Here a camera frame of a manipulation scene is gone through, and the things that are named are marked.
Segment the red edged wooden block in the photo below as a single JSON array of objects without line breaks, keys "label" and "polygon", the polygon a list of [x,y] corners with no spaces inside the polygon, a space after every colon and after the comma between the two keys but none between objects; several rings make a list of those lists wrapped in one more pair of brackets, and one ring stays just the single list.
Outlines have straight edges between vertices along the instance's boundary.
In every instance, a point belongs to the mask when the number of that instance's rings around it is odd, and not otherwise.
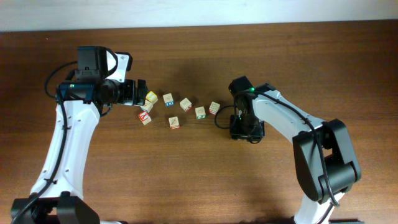
[{"label": "red edged wooden block", "polygon": [[209,106],[209,113],[215,115],[219,110],[220,110],[220,104],[212,101]]}]

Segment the green edged wooden block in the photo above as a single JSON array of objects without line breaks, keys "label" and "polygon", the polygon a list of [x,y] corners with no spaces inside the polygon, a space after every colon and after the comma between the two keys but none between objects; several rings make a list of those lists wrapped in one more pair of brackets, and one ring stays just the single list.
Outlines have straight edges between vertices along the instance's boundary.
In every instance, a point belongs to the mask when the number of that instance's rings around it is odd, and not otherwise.
[{"label": "green edged wooden block", "polygon": [[195,108],[195,115],[197,119],[204,119],[206,118],[206,111],[204,106],[200,106]]}]

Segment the number four wooden block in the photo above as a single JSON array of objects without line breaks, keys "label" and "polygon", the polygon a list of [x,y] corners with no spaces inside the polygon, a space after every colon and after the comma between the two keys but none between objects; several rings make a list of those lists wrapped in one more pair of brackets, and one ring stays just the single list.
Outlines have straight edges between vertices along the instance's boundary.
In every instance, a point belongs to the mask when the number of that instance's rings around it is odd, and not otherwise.
[{"label": "number four wooden block", "polygon": [[192,108],[192,102],[188,99],[188,98],[184,98],[181,102],[180,102],[180,107],[187,112],[188,110],[190,110]]}]

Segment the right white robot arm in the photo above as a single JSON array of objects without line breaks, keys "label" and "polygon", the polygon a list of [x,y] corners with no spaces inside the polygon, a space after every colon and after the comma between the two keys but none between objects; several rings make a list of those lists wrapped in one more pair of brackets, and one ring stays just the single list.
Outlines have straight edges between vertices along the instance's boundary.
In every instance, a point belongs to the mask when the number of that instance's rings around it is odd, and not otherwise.
[{"label": "right white robot arm", "polygon": [[329,223],[340,199],[361,179],[361,168],[346,125],[314,117],[287,101],[272,85],[253,86],[245,76],[229,87],[234,113],[232,139],[261,142],[271,125],[293,146],[303,199],[291,223]]}]

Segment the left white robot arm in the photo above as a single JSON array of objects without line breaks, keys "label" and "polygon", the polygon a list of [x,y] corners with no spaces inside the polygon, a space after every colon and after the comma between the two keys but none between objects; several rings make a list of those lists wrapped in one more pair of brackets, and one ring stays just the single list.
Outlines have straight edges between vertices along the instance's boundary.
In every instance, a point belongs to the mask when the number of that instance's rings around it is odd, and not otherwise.
[{"label": "left white robot arm", "polygon": [[78,48],[77,65],[55,88],[56,123],[39,178],[11,208],[13,223],[102,223],[83,200],[88,150],[100,119],[113,105],[142,106],[145,80],[130,80],[132,57],[106,47]]}]

